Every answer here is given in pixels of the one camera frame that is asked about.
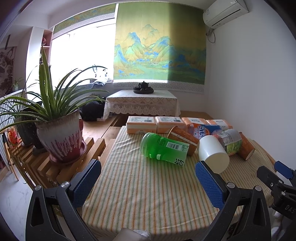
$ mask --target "metal screw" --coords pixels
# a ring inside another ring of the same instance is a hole
[[[262,191],[262,188],[260,186],[256,186],[255,189],[258,191],[258,192],[261,192]]]
[[[235,188],[235,185],[234,185],[234,183],[227,183],[227,187],[229,187],[229,188]]]
[[[67,188],[69,184],[70,184],[69,182],[63,182],[61,186],[62,188]]]
[[[35,187],[35,190],[36,191],[39,191],[41,189],[41,186],[40,185],[37,185],[36,187]]]

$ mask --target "red plant saucer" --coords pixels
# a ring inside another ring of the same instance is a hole
[[[61,162],[59,160],[57,160],[54,156],[52,156],[51,154],[49,155],[49,160],[51,161],[52,164],[54,165],[57,165],[57,166],[67,166],[67,165],[70,165],[70,164],[73,164],[74,162],[78,161],[79,159],[81,159],[85,153],[86,153],[86,150],[87,150],[87,144],[85,143],[84,140],[82,140],[81,142],[81,146],[80,146],[80,156],[72,161],[69,161],[69,162]]]

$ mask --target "bookshelf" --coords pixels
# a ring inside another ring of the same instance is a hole
[[[52,43],[52,31],[45,29],[43,32],[43,38],[45,38],[46,43],[42,46],[44,47],[46,59],[49,64],[49,62],[50,62],[50,47],[51,47],[51,43]]]

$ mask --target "white tile floor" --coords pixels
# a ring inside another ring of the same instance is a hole
[[[0,182],[0,212],[19,241],[25,241],[26,219],[32,189],[17,170],[16,172],[19,181],[8,172]]]

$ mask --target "white plastic cup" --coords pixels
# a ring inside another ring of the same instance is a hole
[[[229,156],[217,138],[211,135],[200,139],[198,157],[217,174],[223,172],[229,165]]]

